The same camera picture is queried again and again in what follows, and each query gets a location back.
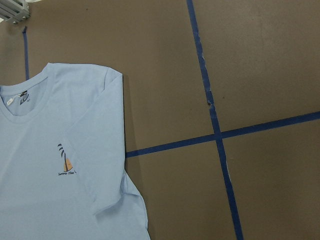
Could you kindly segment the aluminium frame post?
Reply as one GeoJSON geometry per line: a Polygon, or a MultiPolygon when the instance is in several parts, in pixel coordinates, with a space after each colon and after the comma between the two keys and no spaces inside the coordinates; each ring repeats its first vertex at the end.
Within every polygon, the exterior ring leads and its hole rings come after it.
{"type": "Polygon", "coordinates": [[[0,0],[0,18],[16,25],[30,17],[29,4],[26,0],[0,0]]]}

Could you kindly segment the light blue t-shirt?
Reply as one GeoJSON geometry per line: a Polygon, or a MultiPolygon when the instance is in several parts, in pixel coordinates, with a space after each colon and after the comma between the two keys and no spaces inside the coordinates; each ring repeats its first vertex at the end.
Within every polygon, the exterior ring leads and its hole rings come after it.
{"type": "Polygon", "coordinates": [[[0,237],[147,240],[125,171],[123,75],[49,63],[0,88],[0,237]]]}

